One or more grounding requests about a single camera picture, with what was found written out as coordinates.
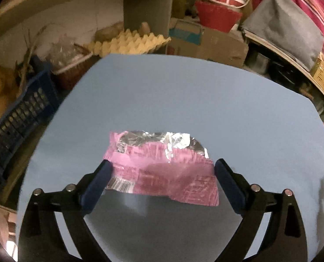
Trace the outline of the pink foil wrapper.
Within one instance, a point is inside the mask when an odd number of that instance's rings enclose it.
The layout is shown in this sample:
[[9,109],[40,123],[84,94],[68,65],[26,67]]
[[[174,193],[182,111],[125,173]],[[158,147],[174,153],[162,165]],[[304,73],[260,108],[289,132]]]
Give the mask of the pink foil wrapper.
[[214,162],[188,133],[112,132],[104,158],[113,164],[108,189],[218,206]]

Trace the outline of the dark blue plastic crate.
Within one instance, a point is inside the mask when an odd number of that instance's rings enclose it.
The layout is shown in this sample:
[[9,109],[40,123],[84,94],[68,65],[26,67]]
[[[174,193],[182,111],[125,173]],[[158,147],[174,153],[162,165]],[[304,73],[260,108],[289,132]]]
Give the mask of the dark blue plastic crate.
[[0,184],[6,182],[7,164],[26,137],[41,123],[51,119],[60,105],[52,83],[52,64],[34,55],[35,66],[24,92],[0,118]]

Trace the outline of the light blue table cloth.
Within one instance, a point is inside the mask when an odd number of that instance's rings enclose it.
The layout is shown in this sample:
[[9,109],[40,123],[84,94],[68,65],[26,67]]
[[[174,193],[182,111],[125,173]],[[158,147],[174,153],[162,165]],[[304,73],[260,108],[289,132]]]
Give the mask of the light blue table cloth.
[[[36,188],[56,192],[101,163],[112,131],[188,133],[249,183],[294,192],[308,258],[324,245],[324,125],[306,97],[262,76],[179,56],[114,54],[65,98],[31,157],[21,222]],[[214,261],[240,223],[217,207],[108,190],[85,217],[113,261]]]

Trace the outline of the grey low shelf cabinet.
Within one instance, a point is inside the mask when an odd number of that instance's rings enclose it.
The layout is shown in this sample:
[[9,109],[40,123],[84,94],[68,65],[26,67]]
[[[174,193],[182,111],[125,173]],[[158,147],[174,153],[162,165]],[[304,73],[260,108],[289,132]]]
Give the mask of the grey low shelf cabinet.
[[308,98],[324,123],[324,90],[310,72],[270,42],[243,30],[249,50],[244,68]]

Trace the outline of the yellow egg tray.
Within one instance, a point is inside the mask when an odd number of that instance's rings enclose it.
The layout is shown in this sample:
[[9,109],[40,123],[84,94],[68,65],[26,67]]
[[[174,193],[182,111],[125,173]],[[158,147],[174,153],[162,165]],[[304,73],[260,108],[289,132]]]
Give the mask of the yellow egg tray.
[[110,41],[93,41],[83,45],[94,56],[106,57],[109,54],[142,55],[156,52],[171,42],[171,37],[165,38],[162,34],[154,33],[140,36],[135,31],[121,31],[117,37]]

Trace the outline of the grey cloth covered appliance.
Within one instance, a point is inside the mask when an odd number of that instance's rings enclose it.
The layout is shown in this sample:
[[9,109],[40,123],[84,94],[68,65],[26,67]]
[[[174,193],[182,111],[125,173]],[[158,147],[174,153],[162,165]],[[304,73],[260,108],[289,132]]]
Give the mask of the grey cloth covered appliance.
[[324,44],[318,26],[292,0],[263,0],[242,28],[281,49],[307,71]]

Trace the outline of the cardboard box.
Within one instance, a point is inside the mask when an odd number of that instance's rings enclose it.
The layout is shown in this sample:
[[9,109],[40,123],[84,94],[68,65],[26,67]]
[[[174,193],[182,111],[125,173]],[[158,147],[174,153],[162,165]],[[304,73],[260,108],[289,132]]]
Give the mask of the cardboard box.
[[248,53],[248,45],[238,32],[204,27],[177,18],[170,20],[167,54],[192,57],[241,68]]

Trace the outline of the red plastic basin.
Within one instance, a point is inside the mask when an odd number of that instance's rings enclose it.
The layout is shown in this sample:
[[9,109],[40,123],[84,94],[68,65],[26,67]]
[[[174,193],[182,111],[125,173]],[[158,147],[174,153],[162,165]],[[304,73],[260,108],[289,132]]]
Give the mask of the red plastic basin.
[[223,33],[230,32],[243,15],[241,12],[233,11],[223,5],[201,0],[197,0],[195,6],[202,26]]

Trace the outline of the wooden wall shelf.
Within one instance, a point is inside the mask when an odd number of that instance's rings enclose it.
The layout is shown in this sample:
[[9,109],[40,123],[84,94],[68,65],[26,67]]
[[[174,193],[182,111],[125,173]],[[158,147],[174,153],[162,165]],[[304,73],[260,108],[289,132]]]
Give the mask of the wooden wall shelf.
[[[65,95],[101,58],[83,45],[110,41],[127,29],[140,32],[143,26],[149,26],[156,36],[162,34],[167,38],[171,8],[172,0],[10,0],[5,3],[0,7],[0,118],[32,78],[35,72],[35,66],[30,64],[32,56],[52,64],[52,83],[61,104]],[[40,135],[51,119],[39,124],[8,162],[6,182],[0,184],[0,208],[16,211],[16,191]]]

